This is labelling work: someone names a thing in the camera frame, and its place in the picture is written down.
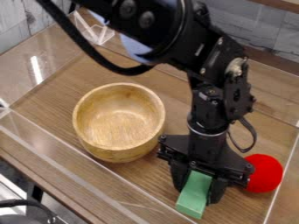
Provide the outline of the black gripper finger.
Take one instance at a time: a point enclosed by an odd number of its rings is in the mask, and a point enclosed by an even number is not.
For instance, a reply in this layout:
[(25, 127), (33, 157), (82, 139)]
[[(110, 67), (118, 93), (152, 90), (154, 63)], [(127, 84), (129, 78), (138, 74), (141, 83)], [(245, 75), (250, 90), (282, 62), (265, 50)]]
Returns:
[(180, 192), (186, 183), (189, 177), (190, 169), (189, 166), (178, 161), (170, 162), (170, 174), (172, 174), (172, 184), (174, 189)]
[(209, 185), (208, 203), (216, 204), (224, 195), (228, 187), (228, 181), (224, 178), (214, 178)]

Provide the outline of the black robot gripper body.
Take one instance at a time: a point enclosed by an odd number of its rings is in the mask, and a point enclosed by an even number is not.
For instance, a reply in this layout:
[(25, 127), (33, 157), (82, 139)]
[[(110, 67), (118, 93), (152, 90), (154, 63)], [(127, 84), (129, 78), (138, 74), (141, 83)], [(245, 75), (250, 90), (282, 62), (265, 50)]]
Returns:
[(248, 176), (254, 166), (229, 148), (226, 133), (201, 135), (160, 135), (157, 157), (168, 162), (178, 161), (190, 171), (214, 178), (224, 178), (230, 186), (248, 186)]

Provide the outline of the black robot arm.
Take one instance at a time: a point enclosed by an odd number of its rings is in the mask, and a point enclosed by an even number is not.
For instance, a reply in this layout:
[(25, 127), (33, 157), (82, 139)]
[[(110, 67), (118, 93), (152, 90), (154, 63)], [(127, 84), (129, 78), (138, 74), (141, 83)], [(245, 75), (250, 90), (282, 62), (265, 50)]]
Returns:
[(190, 112), (186, 135), (160, 136), (157, 156), (170, 167), (172, 183), (182, 190), (194, 172), (209, 177), (208, 203), (220, 201), (229, 186), (248, 185), (253, 165), (240, 156), (244, 149), (229, 143), (229, 125), (242, 122), (254, 97), (249, 93), (246, 55), (241, 45), (210, 22), (200, 0), (73, 0), (117, 31), (138, 66), (122, 68), (86, 43), (81, 50), (105, 68), (137, 75), (157, 64), (186, 73)]

